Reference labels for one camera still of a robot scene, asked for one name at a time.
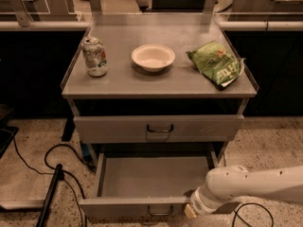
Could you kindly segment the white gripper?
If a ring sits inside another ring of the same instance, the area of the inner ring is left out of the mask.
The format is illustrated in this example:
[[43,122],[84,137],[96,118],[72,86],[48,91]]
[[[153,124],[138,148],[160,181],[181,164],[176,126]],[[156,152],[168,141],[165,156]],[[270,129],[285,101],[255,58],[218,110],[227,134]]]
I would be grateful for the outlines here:
[[190,202],[185,206],[184,213],[188,218],[210,215],[229,201],[232,201],[232,198],[218,198],[206,186],[199,186],[191,194]]

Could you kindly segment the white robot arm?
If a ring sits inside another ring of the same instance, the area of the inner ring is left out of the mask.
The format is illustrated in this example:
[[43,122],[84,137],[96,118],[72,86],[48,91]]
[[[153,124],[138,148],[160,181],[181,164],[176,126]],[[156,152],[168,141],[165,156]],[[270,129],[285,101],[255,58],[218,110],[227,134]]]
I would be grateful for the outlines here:
[[303,166],[249,172],[244,166],[215,167],[190,196],[188,218],[214,213],[237,197],[303,203]]

